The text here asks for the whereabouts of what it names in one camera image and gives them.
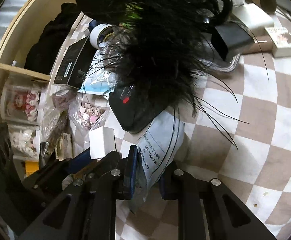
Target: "black mug handle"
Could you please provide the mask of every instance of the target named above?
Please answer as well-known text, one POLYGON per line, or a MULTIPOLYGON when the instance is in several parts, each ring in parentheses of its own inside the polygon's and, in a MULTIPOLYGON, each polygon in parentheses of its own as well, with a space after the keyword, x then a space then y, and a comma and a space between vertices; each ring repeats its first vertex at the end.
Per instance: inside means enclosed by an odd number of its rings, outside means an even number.
POLYGON ((209 9, 214 14, 213 17, 206 17, 204 19, 206 28, 208 30, 210 27, 221 25, 227 20, 227 18, 230 16, 232 12, 233 2, 232 0, 221 0, 223 2, 223 9, 220 12, 217 0, 206 0, 206 1, 208 1, 207 5, 209 5, 210 7, 206 9, 209 9))

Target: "white adhesive tape roll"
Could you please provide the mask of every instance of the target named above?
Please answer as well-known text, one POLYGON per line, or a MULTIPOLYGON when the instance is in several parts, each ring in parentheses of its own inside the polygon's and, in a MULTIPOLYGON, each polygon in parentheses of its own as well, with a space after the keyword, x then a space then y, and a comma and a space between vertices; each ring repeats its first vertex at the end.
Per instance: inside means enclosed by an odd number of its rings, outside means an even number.
POLYGON ((102 23, 93 28, 89 37, 91 45, 94 48, 101 50, 102 47, 100 47, 100 44, 103 42, 102 35, 106 36, 107 34, 113 32, 112 28, 113 25, 107 23, 102 23))

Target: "yellow object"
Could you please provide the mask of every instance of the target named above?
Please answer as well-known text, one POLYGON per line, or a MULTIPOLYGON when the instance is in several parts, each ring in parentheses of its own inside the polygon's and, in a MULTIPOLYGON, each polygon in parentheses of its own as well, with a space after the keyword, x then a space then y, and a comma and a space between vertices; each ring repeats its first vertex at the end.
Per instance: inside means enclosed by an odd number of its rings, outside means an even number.
POLYGON ((39 163, 38 162, 25 162, 25 174, 29 177, 31 174, 35 173, 39 170, 39 163))

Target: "black cloth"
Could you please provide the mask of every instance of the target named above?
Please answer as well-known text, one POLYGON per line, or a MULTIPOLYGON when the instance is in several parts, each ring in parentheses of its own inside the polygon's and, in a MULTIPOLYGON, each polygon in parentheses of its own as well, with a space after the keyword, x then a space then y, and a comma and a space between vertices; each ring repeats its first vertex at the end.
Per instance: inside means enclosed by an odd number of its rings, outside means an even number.
POLYGON ((63 3, 61 12, 45 26, 38 43, 30 49, 24 68, 50 75, 59 49, 79 14, 76 4, 63 3))

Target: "white medicine packet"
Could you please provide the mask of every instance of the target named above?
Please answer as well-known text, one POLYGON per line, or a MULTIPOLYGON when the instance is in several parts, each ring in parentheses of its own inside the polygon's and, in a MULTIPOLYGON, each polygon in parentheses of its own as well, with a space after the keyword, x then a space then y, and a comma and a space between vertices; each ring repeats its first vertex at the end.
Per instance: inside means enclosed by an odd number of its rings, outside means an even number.
POLYGON ((173 161, 183 143, 183 135, 184 122, 163 111, 139 140, 135 193, 130 201, 132 211, 143 204, 150 188, 173 161))

